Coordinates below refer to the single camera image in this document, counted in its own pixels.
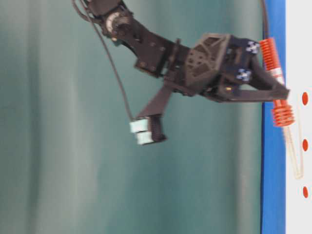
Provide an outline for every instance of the red coil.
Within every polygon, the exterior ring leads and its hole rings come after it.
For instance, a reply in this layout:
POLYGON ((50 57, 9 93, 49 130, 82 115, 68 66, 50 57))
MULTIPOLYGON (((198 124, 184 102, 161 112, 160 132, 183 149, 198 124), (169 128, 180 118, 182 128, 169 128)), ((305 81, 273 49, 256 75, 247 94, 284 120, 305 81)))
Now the red coil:
MULTIPOLYGON (((268 71, 280 68, 277 49, 274 38, 262 40, 260 42, 263 60, 268 71)), ((294 123, 292 106, 286 100, 275 100, 272 109, 275 126, 286 127, 294 123)))
POLYGON ((268 71, 281 67, 278 59, 274 38, 262 40, 260 42, 263 60, 268 71))
POLYGON ((272 113, 275 126, 277 127, 286 127, 294 123, 292 106, 290 106, 285 100, 274 101, 274 109, 272 109, 272 113))

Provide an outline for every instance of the blue tape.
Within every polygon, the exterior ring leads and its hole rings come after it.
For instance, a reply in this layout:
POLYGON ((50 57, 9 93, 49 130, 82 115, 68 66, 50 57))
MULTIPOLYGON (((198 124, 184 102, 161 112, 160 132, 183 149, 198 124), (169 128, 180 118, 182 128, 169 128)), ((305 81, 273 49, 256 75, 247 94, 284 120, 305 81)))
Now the blue tape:
MULTIPOLYGON (((286 3, 266 0, 270 36, 275 38, 280 63, 286 66, 286 3)), ((273 126, 272 103, 263 104, 262 129, 262 234, 286 232, 286 152, 281 128, 273 126)))

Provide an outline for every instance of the red dot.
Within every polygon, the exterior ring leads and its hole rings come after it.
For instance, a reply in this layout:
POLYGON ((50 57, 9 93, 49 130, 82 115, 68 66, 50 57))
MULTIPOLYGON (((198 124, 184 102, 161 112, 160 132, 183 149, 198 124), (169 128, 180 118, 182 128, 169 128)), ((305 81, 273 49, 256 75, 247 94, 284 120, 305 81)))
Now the red dot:
POLYGON ((303 188, 303 196, 304 196, 305 198, 308 198, 308 196, 309 196, 309 191, 308 191, 308 188, 307 188, 307 187, 304 187, 304 188, 303 188))
POLYGON ((307 92, 304 92, 302 95, 302 103, 306 106, 309 102, 309 95, 307 92))
POLYGON ((309 143, 306 139, 303 140, 303 143, 302 143, 302 148, 304 151, 307 151, 308 148, 309 148, 309 143))

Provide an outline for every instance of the metal screw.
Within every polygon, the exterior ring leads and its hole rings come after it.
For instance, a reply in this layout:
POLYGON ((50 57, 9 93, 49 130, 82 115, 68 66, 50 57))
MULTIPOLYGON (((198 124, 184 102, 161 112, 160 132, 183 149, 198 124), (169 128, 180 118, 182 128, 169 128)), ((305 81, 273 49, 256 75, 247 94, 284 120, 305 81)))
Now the metal screw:
POLYGON ((146 63, 145 63, 145 62, 141 62, 141 63, 140 63, 140 66, 141 66, 141 67, 146 67, 146 63))

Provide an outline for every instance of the orange coiled object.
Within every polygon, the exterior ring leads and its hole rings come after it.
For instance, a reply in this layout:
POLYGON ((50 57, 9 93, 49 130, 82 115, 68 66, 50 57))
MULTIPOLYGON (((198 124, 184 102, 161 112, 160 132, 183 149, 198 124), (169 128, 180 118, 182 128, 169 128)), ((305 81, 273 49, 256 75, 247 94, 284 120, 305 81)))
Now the orange coiled object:
MULTIPOLYGON (((262 40, 260 45, 267 70, 279 82, 284 84, 283 72, 279 62, 274 38, 262 40)), ((277 127, 286 127, 294 123, 292 106, 290 106, 286 100, 275 100, 272 113, 277 127)))

